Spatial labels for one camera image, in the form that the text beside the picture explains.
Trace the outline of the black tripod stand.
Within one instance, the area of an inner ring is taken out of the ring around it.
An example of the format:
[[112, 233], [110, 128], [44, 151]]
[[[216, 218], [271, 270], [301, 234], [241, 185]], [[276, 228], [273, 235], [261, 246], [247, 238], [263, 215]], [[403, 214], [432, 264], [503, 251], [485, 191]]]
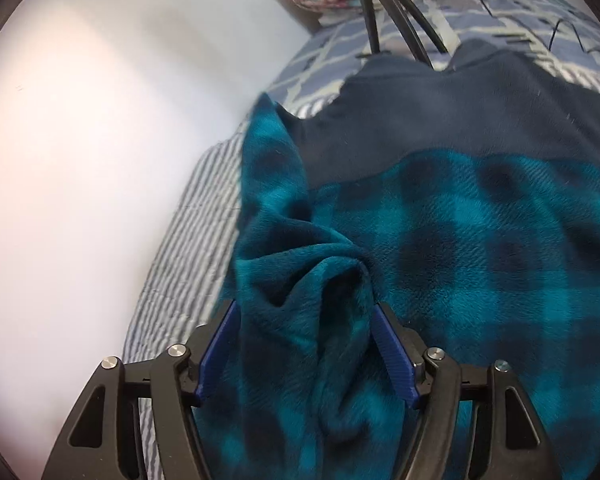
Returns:
[[[388, 17], [400, 32], [407, 47], [416, 61], [432, 66], [430, 57], [419, 39], [416, 29], [414, 29], [410, 18], [424, 31], [434, 47], [439, 53], [447, 54], [449, 52], [440, 35], [434, 29], [434, 25], [426, 19], [426, 16], [419, 10], [413, 0], [378, 0], [384, 8]], [[380, 35], [377, 25], [376, 11], [373, 0], [360, 0], [362, 15], [365, 22], [368, 44], [370, 45], [370, 55], [381, 54]]]

